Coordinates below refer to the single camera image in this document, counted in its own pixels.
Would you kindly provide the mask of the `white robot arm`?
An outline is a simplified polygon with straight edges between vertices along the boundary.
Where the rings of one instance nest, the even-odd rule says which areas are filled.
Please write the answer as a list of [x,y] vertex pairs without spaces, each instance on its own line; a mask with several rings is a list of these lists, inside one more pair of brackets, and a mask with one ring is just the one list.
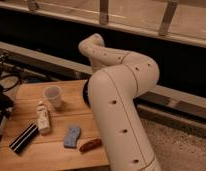
[[156,86],[157,63],[137,52],[107,48],[99,34],[78,48],[91,61],[88,98],[111,171],[162,171],[133,102]]

